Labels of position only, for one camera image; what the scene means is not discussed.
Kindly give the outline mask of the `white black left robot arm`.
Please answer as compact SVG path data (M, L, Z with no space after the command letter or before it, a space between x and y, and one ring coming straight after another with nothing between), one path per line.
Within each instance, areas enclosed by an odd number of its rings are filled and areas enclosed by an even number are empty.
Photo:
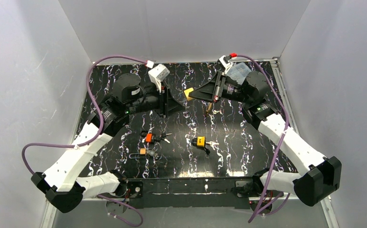
M161 85L159 91L155 84L143 84L138 75L131 73L118 77L99 108L99 113L90 114L63 155L46 171L35 172L31 177L46 199L62 213L70 212L83 199L116 193L120 185L127 186L128 179L118 170L91 177L79 175L100 149L129 124L131 114L155 111L165 118L185 110L167 85Z

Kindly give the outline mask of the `orange black padlock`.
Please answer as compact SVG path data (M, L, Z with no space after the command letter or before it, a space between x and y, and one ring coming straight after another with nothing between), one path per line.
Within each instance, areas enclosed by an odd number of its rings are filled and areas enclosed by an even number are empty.
M144 141L149 144L155 143L156 134L153 134L147 130L143 130L140 132L140 136L144 138Z

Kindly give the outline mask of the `large brass padlock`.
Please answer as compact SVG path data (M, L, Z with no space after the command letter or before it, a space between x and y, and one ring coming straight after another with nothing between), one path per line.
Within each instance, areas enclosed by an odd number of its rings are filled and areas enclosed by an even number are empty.
M209 115L212 107L213 107L213 103L212 102L208 103L206 111L205 111L205 116Z

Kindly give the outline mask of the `small brass padlock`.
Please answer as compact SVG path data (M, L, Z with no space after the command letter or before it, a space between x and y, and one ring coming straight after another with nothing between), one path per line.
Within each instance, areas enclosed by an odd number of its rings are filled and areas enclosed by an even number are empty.
M190 93L193 92L193 91L194 91L194 88L192 88L192 87L184 90L184 95L185 95L187 101L191 101L191 100L194 99L193 97L190 96Z

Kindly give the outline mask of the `clear plastic screw box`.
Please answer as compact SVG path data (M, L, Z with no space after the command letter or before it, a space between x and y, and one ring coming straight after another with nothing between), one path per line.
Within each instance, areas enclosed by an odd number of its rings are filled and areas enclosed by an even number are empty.
M236 81L239 85L242 85L251 72L253 72L253 70L246 63L240 62L230 68L227 76Z

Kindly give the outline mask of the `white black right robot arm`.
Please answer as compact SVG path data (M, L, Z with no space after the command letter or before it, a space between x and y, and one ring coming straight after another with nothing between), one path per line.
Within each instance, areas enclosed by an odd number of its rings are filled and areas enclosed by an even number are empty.
M294 194L307 206L314 206L335 192L340 185L342 164L335 156L327 157L304 141L266 99L271 91L261 72L252 71L242 83L218 71L197 89L185 90L188 100L216 103L228 99L242 103L244 119L258 132L274 142L295 166L296 173L272 171L255 173L252 183L242 187L246 193L261 195L264 187Z

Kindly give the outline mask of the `yellow padlock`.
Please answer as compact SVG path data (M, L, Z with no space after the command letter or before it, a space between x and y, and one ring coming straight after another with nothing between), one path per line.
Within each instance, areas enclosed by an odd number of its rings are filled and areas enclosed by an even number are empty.
M210 154L210 150L207 148L208 144L206 143L206 138L204 136L193 138L191 140L191 145L203 150L207 156Z

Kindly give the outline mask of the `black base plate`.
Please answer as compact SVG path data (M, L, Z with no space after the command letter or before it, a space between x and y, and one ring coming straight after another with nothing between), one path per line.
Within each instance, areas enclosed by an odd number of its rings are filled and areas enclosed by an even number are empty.
M249 209L260 197L250 191L251 177L149 178L122 182L111 198L137 209L233 207Z

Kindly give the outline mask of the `long shackle orange padlock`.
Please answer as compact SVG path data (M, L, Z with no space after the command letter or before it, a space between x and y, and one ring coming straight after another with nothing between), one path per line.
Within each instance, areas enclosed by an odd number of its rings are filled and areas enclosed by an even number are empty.
M139 159L142 156L145 156L147 154L147 149L140 148L137 153L130 153L129 159Z

